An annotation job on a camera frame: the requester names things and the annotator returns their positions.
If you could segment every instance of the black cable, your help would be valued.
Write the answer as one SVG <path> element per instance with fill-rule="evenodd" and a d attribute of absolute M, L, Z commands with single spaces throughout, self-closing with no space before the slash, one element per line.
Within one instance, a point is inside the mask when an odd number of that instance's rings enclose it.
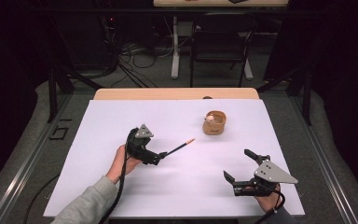
<path fill-rule="evenodd" d="M 118 67 L 121 68 L 121 70 L 127 75 L 127 77 L 129 77 L 132 80 L 133 83 L 135 83 L 138 87 L 142 88 L 142 86 L 133 79 L 133 77 L 131 76 L 131 73 L 128 72 L 128 70 L 125 66 L 120 64 Z"/>
<path fill-rule="evenodd" d="M 141 82 L 146 88 L 149 88 L 149 86 L 147 86 L 140 78 L 138 78 L 135 74 L 133 74 L 132 71 L 128 70 L 127 68 L 125 68 L 127 70 L 127 72 L 129 74 L 131 74 L 134 78 L 136 78 L 139 82 Z"/>
<path fill-rule="evenodd" d="M 152 56 L 153 56 L 153 62 L 151 64 L 149 64 L 149 65 L 146 65 L 146 66 L 137 65 L 136 62 L 135 62 L 135 55 L 132 57 L 132 63 L 137 68 L 149 68 L 149 67 L 151 67 L 151 66 L 153 66 L 155 64 L 156 59 L 157 59 L 156 54 L 154 52 L 153 52 Z"/>
<path fill-rule="evenodd" d="M 165 48 L 156 48 L 156 49 L 163 49 L 162 52 L 156 52 L 156 56 L 157 57 L 166 57 L 166 56 L 168 56 L 172 51 L 172 48 L 170 48 L 171 45 L 172 45 L 172 43 L 168 42 L 166 44 Z"/>
<path fill-rule="evenodd" d="M 83 75 L 84 77 L 88 78 L 88 79 L 95 79 L 95 78 L 99 78 L 99 77 L 107 77 L 109 76 L 109 74 L 113 73 L 116 70 L 116 68 L 114 67 L 109 67 L 106 68 L 106 70 L 102 71 L 101 74 L 96 74 L 96 75 Z M 72 77 L 71 75 L 68 75 L 69 78 L 73 78 L 73 79 L 77 79 L 75 77 Z"/>
<path fill-rule="evenodd" d="M 53 180 L 55 180 L 57 177 L 60 176 L 61 173 L 55 175 L 54 177 L 52 177 L 45 185 L 42 186 L 42 188 L 36 193 L 36 195 L 33 197 L 33 199 L 31 200 L 30 204 L 28 205 L 27 208 L 27 212 L 25 213 L 25 217 L 24 217 L 24 224 L 27 223 L 28 221 L 28 216 L 30 214 L 32 205 L 34 204 L 34 201 L 36 200 L 37 196 L 39 196 L 39 194 L 42 192 L 43 189 L 45 189 Z"/>
<path fill-rule="evenodd" d="M 124 60 L 122 56 L 128 57 L 128 60 Z M 118 56 L 118 58 L 124 63 L 129 63 L 131 61 L 131 49 L 128 44 L 122 47 L 122 50 Z"/>
<path fill-rule="evenodd" d="M 262 221 L 264 221 L 264 220 L 266 220 L 267 218 L 271 217 L 271 216 L 274 215 L 280 208 L 283 207 L 283 204 L 284 204 L 284 202 L 285 202 L 285 198 L 284 198 L 284 195 L 281 193 L 281 188 L 280 188 L 280 190 L 272 189 L 272 192 L 279 195 L 278 200 L 277 200 L 277 202 L 275 203 L 275 206 L 274 206 L 271 210 L 267 211 L 267 213 L 266 213 L 264 216 L 262 216 L 260 219 L 258 219 L 257 222 L 255 222 L 255 224 L 260 224 Z M 280 197 L 282 198 L 282 201 L 281 201 L 281 203 L 278 205 L 278 202 L 279 202 Z"/>
<path fill-rule="evenodd" d="M 127 159 L 128 159 L 127 158 L 127 144 L 129 142 L 129 137 L 130 137 L 130 135 L 127 137 L 127 141 L 126 141 L 126 147 L 125 147 L 125 153 L 124 153 L 124 163 L 121 168 L 120 185 L 118 186 L 117 196 L 116 196 L 115 201 L 113 202 L 112 206 L 109 208 L 109 210 L 107 210 L 107 212 L 101 218 L 99 224 L 103 224 L 106 221 L 106 219 L 109 218 L 109 215 L 115 209 L 116 205 L 118 204 L 118 201 L 120 200 L 121 193 L 123 192 L 124 179 L 125 179 L 126 168 L 127 168 Z"/>
<path fill-rule="evenodd" d="M 123 77 L 122 79 L 120 79 L 119 81 L 116 81 L 116 82 L 112 83 L 112 84 L 110 85 L 110 87 L 113 88 L 116 84 L 120 83 L 120 82 L 121 82 L 122 80 L 124 80 L 126 77 L 127 77 L 127 75 L 124 76 L 124 77 Z"/>
<path fill-rule="evenodd" d="M 142 74 L 140 74 L 139 72 L 137 72 L 137 71 L 135 71 L 135 70 L 132 70 L 132 72 L 138 74 L 138 75 L 141 76 L 141 77 L 146 78 L 154 87 L 158 88 L 158 86 L 157 86 L 152 80 L 150 80 L 147 76 L 142 75 Z"/>

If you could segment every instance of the white table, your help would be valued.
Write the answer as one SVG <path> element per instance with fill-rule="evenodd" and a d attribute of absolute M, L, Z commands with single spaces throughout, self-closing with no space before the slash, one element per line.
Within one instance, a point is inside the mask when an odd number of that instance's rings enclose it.
<path fill-rule="evenodd" d="M 228 99 L 231 92 L 233 99 Z M 116 100 L 108 100 L 109 94 Z M 214 99 L 200 100 L 203 96 Z M 202 131 L 204 116 L 211 110 L 227 115 L 221 135 Z M 123 195 L 111 217 L 261 216 L 263 211 L 253 197 L 234 196 L 223 170 L 238 180 L 250 180 L 257 165 L 243 154 L 249 148 L 260 155 L 269 154 L 289 172 L 267 110 L 254 89 L 100 90 L 89 103 L 44 216 L 55 217 L 104 175 L 116 148 L 132 128 L 143 123 L 155 135 L 147 148 L 157 153 L 196 140 L 158 166 L 141 164 L 126 176 Z M 304 215 L 296 187 L 282 184 L 282 192 L 288 212 Z"/>
<path fill-rule="evenodd" d="M 286 7 L 288 0 L 247 0 L 233 4 L 228 0 L 154 0 L 155 7 Z M 178 48 L 178 20 L 173 17 L 173 59 L 171 78 L 179 78 L 179 48 Z M 247 79 L 252 79 L 252 70 L 249 62 L 245 65 Z"/>

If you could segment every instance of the chair leg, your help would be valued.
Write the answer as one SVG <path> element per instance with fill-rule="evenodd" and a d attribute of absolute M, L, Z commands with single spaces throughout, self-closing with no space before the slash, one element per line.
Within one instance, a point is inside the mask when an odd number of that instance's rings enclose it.
<path fill-rule="evenodd" d="M 238 84 L 238 88 L 242 86 L 243 77 L 245 76 L 245 63 L 242 63 L 240 83 Z"/>
<path fill-rule="evenodd" d="M 194 62 L 190 58 L 190 88 L 193 87 L 193 68 L 194 68 Z"/>

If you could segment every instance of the cable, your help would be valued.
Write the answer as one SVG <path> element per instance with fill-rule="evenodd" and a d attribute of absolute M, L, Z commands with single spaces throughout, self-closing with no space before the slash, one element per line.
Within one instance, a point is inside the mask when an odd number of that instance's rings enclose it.
<path fill-rule="evenodd" d="M 118 67 L 121 68 L 121 70 L 127 75 L 127 77 L 129 77 L 129 78 L 132 80 L 133 83 L 135 83 L 135 84 L 136 84 L 138 87 L 140 87 L 140 88 L 143 87 L 143 86 L 141 86 L 141 84 L 139 84 L 138 82 L 136 82 L 135 79 L 134 79 L 134 78 L 137 78 L 137 79 L 139 80 L 139 78 L 136 77 L 136 76 L 134 76 L 129 70 L 127 70 L 127 68 L 126 68 L 125 66 L 123 66 L 122 64 L 120 64 Z"/>
<path fill-rule="evenodd" d="M 157 86 L 152 80 L 150 80 L 147 76 L 142 75 L 142 74 L 140 74 L 139 72 L 137 72 L 137 71 L 135 71 L 135 70 L 132 70 L 132 72 L 138 74 L 138 75 L 141 76 L 141 77 L 146 78 L 150 83 L 152 83 L 152 85 L 153 85 L 154 87 L 158 88 L 158 86 Z"/>
<path fill-rule="evenodd" d="M 135 67 L 137 67 L 137 68 L 149 68 L 149 67 L 151 67 L 151 66 L 153 66 L 153 65 L 155 64 L 156 59 L 157 59 L 157 57 L 156 57 L 156 55 L 154 54 L 154 52 L 153 52 L 153 55 L 152 55 L 152 56 L 153 56 L 153 62 L 152 62 L 151 64 L 149 64 L 149 65 L 146 65 L 146 66 L 137 65 L 136 62 L 135 62 L 135 56 L 132 57 L 132 63 L 133 63 L 133 65 L 134 65 Z"/>
<path fill-rule="evenodd" d="M 120 200 L 120 197 L 121 197 L 121 193 L 123 192 L 124 179 L 125 179 L 126 168 L 127 168 L 127 159 L 129 159 L 129 158 L 127 158 L 127 144 L 129 143 L 129 138 L 130 138 L 130 135 L 127 137 L 127 141 L 126 141 L 126 148 L 125 148 L 125 153 L 124 153 L 124 162 L 123 162 L 123 166 L 121 168 L 120 185 L 118 187 L 117 196 L 116 196 L 115 201 L 113 202 L 112 206 L 109 208 L 109 210 L 101 218 L 99 224 L 103 224 L 106 221 L 106 219 L 109 217 L 109 215 L 112 213 L 112 211 L 115 209 L 116 205 L 118 204 L 118 201 Z"/>
<path fill-rule="evenodd" d="M 39 194 L 42 192 L 42 190 L 45 189 L 53 180 L 55 180 L 57 177 L 59 177 L 60 174 L 61 173 L 59 173 L 59 174 L 55 175 L 54 177 L 52 177 L 45 185 L 42 186 L 42 188 L 33 197 L 33 199 L 31 200 L 30 204 L 28 205 L 27 212 L 25 213 L 24 222 L 23 222 L 24 224 L 27 223 L 28 216 L 30 214 L 32 205 L 34 204 L 34 201 L 36 200 L 37 196 L 39 196 Z"/>
<path fill-rule="evenodd" d="M 171 44 L 171 49 L 170 49 L 170 51 L 168 51 L 168 53 L 166 53 L 165 55 L 160 55 L 159 57 L 165 57 L 165 56 L 168 56 L 168 55 L 170 55 L 171 54 L 171 52 L 172 52 L 172 50 L 173 50 L 173 37 L 172 37 L 172 31 L 171 31 L 171 28 L 170 28 L 170 25 L 168 24 L 168 22 L 167 22 L 167 19 L 164 17 L 164 21 L 165 21 L 165 24 L 167 25 L 167 29 L 168 29 L 168 31 L 170 32 L 170 37 L 171 37 L 171 39 L 172 39 L 172 44 Z"/>
<path fill-rule="evenodd" d="M 114 71 L 116 70 L 116 68 L 114 67 L 109 67 L 107 68 L 106 70 L 102 71 L 101 74 L 96 74 L 96 75 L 83 75 L 84 77 L 88 78 L 88 79 L 95 79 L 95 78 L 98 78 L 98 77 L 106 77 L 108 76 L 109 74 L 113 73 Z"/>
<path fill-rule="evenodd" d="M 277 199 L 277 202 L 275 203 L 275 206 L 271 210 L 267 211 L 267 213 L 264 216 L 262 216 L 260 219 L 258 219 L 257 222 L 255 222 L 255 224 L 260 224 L 262 221 L 266 220 L 267 218 L 269 218 L 272 215 L 274 215 L 275 213 L 277 213 L 278 210 L 283 207 L 283 204 L 285 202 L 285 198 L 284 198 L 284 195 L 281 193 L 281 188 L 279 190 L 272 189 L 272 192 L 277 193 L 279 195 L 279 197 Z"/>
<path fill-rule="evenodd" d="M 119 81 L 116 81 L 116 82 L 112 83 L 112 84 L 110 85 L 110 87 L 113 88 L 116 84 L 118 84 L 118 83 L 120 83 L 122 80 L 126 79 L 126 77 L 127 77 L 127 75 L 124 76 L 124 77 L 123 77 L 122 79 L 120 79 Z"/>

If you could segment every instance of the gray carpet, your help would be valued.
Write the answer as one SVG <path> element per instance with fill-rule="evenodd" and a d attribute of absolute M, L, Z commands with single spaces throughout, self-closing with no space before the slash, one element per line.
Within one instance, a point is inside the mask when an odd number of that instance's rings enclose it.
<path fill-rule="evenodd" d="M 270 36 L 255 37 L 249 59 L 255 78 L 253 81 L 244 81 L 243 87 L 258 87 L 263 84 L 262 76 L 272 45 L 273 38 Z M 133 63 L 130 64 L 133 69 L 148 77 L 158 87 L 188 87 L 188 51 L 186 51 L 186 48 L 182 48 L 181 54 L 180 76 L 176 80 L 171 79 L 171 57 L 157 57 L 157 60 L 153 63 L 154 59 L 150 56 L 135 56 L 137 65 L 140 65 L 140 63 L 142 63 L 142 66 L 151 65 L 147 69 L 136 68 Z M 202 72 L 203 69 L 208 69 L 208 66 L 200 67 L 198 71 Z M 129 78 L 124 77 L 125 74 L 118 68 L 113 74 L 94 80 L 108 88 L 137 87 Z M 153 86 L 149 80 L 142 76 L 139 77 L 147 85 Z M 92 99 L 94 94 L 94 91 L 83 83 L 74 80 L 74 84 L 76 92 L 73 95 L 60 94 L 60 99 L 65 103 L 62 105 L 62 113 L 53 125 L 46 124 L 48 120 L 47 83 L 38 88 L 39 102 L 34 116 L 7 162 L 7 166 L 0 174 L 0 203 L 5 197 L 9 184 L 15 179 L 24 159 L 35 150 L 36 146 L 40 146 L 40 156 L 35 161 L 30 176 L 26 179 L 26 185 L 22 186 L 19 197 L 17 200 L 15 199 L 14 205 L 7 209 L 7 217 L 3 217 L 0 223 L 22 223 L 33 197 L 43 185 L 60 172 L 88 101 Z M 340 213 L 337 200 L 334 198 L 335 194 L 332 193 L 318 164 L 314 152 L 315 142 L 310 138 L 309 127 L 304 126 L 304 121 L 298 115 L 296 106 L 298 100 L 296 97 L 287 97 L 282 91 L 284 87 L 285 84 L 283 83 L 269 92 L 261 93 L 260 97 L 267 106 L 289 169 L 292 175 L 299 180 L 296 187 L 301 195 L 300 200 L 303 203 L 306 215 L 297 217 L 297 219 L 301 220 L 302 223 L 345 223 L 346 218 L 343 218 Z M 317 143 L 322 147 L 358 220 L 358 184 L 346 163 L 337 153 L 324 113 L 323 100 L 314 93 L 311 101 L 311 121 L 313 124 L 311 130 L 317 136 Z M 62 129 L 53 134 L 57 126 Z M 37 140 L 44 134 L 46 128 L 48 129 L 47 140 L 40 143 Z M 67 129 L 67 134 L 63 140 L 49 139 L 59 137 L 64 129 Z M 56 180 L 51 182 L 37 197 L 28 216 L 28 223 L 51 222 L 51 218 L 42 217 L 42 214 L 55 183 Z M 240 220 L 241 223 L 253 223 L 254 221 L 255 218 Z"/>

